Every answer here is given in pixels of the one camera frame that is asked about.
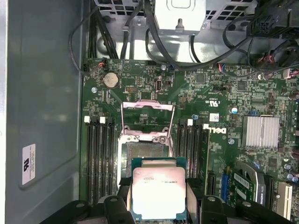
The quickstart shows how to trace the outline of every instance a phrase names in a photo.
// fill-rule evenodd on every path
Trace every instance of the white pci slot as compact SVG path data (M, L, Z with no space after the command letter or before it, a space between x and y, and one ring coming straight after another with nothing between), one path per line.
M276 213L288 220L291 219L292 190L293 187L291 185L284 182L278 183L278 194L280 198L277 200Z

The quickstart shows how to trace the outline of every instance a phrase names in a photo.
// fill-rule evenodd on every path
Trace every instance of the heatsink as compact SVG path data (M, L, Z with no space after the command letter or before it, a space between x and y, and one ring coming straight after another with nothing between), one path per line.
M243 119L243 147L278 147L279 118L250 117Z

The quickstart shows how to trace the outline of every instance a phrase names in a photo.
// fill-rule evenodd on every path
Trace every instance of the cpu socket lever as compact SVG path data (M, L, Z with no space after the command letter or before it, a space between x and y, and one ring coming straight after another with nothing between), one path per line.
M143 133L137 130L130 130L127 126L125 126L124 122L124 109L126 108L143 108L145 106L149 106L155 110L167 110L171 111L171 119L169 127L163 128L162 132L150 132ZM160 104L155 100L139 100L135 103L133 102L123 102L121 104L121 135L119 137L119 146L120 144L125 144L126 142L139 142L139 141L151 141L153 143L161 143L165 144L169 147L169 156L174 156L173 154L173 141L171 138L171 126L174 117L175 106L174 105L165 105Z

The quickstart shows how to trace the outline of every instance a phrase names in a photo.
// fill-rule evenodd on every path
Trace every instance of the capacitor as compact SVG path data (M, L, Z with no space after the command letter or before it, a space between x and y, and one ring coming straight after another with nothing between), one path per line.
M284 169L286 169L286 170L290 170L292 167L290 166L290 164L285 164L284 165Z
M232 113L232 114L237 114L238 113L238 108L236 108L236 107L230 108L229 112Z
M299 160L299 155L298 155L298 154L293 153L293 154L292 154L292 157L293 157L294 159L296 159L296 160Z
M290 94L288 96L289 100L296 100L299 98L299 94Z
M295 170L290 170L290 174L292 174L293 176L295 176L295 177L299 177L299 174L298 174L298 172L297 171L295 171Z
M288 178L289 181L292 181L292 180L293 180L293 177L294 177L294 176L293 176L292 174L288 174L288 176L287 176L287 178Z
M284 172L284 174L282 174L282 176L283 176L284 178L288 178L288 175L289 175L288 172Z

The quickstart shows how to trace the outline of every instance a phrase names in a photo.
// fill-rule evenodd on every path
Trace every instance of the integrated circuit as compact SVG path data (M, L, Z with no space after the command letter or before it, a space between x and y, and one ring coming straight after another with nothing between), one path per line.
M196 74L196 82L197 83L205 83L205 75L204 74Z
M246 82L239 81L237 84L237 90L238 91L245 91L246 90Z

